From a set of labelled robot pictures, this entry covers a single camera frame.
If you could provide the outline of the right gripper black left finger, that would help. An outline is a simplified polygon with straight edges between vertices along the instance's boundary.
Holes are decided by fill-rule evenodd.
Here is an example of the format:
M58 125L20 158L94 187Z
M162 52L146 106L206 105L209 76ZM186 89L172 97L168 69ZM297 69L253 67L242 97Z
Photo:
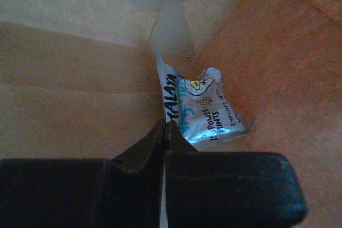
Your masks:
M166 121L108 162L98 207L99 227L159 227Z

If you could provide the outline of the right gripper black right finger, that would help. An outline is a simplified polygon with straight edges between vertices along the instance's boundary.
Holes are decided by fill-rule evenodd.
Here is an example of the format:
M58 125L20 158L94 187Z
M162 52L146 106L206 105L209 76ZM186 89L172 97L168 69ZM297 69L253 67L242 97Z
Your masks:
M169 227L293 227L308 207L288 159L273 152L200 152L166 125Z

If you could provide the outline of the red brown paper bag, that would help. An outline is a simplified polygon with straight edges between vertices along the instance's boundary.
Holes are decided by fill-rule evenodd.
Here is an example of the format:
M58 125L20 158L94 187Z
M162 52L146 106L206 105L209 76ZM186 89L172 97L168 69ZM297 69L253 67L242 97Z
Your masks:
M341 227L341 0L1 0L1 157L124 151L164 114L157 52L256 119L215 151L284 154L301 226Z

